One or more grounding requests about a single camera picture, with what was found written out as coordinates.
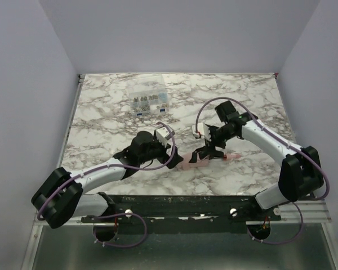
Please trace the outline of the pink folding umbrella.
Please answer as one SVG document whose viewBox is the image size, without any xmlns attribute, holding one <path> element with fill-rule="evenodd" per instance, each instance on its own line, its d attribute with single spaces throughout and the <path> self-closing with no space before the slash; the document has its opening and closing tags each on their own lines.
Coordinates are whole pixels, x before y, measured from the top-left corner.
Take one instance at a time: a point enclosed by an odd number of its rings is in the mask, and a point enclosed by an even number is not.
<svg viewBox="0 0 338 270">
<path fill-rule="evenodd" d="M 241 157 L 241 154 L 238 153 L 224 153 L 223 157 L 212 157 L 210 155 L 205 154 L 204 157 L 201 159 L 199 157 L 199 154 L 196 152 L 191 152 L 183 155 L 183 161 L 179 162 L 176 168 L 182 169 L 182 170 L 189 170 L 193 168 L 199 168 L 199 167 L 207 167 L 210 164 L 211 160 L 220 160 L 220 161 L 231 161 L 234 159 L 239 159 Z"/>
</svg>

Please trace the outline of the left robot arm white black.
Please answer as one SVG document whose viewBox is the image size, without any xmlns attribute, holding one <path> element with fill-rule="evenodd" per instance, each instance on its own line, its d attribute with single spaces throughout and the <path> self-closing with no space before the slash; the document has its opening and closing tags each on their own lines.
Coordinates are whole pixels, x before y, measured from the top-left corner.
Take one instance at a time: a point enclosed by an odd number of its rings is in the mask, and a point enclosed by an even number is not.
<svg viewBox="0 0 338 270">
<path fill-rule="evenodd" d="M 73 217 L 103 215 L 114 202 L 104 193 L 89 192 L 132 176 L 148 161 L 158 160 L 169 169 L 177 166 L 183 158 L 177 147 L 168 143 L 172 136 L 165 128 L 153 134 L 140 131 L 128 147 L 100 165 L 75 173 L 63 167 L 55 169 L 31 199 L 38 219 L 59 228 Z"/>
</svg>

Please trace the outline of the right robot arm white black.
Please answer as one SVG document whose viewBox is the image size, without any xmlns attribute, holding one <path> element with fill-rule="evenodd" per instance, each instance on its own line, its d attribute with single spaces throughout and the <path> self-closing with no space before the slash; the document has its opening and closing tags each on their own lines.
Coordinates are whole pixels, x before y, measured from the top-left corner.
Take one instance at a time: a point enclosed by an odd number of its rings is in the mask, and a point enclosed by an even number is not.
<svg viewBox="0 0 338 270">
<path fill-rule="evenodd" d="M 223 126 L 215 127 L 196 121 L 192 134 L 195 138 L 203 138 L 211 150 L 225 148 L 226 142 L 234 137 L 246 140 L 280 165 L 278 182 L 254 196 L 255 207 L 267 210 L 276 205 L 296 202 L 327 185 L 327 177 L 315 148 L 301 147 L 284 139 L 266 127 L 249 109 L 240 114 L 234 107 L 234 99 L 222 100 L 215 111 Z"/>
</svg>

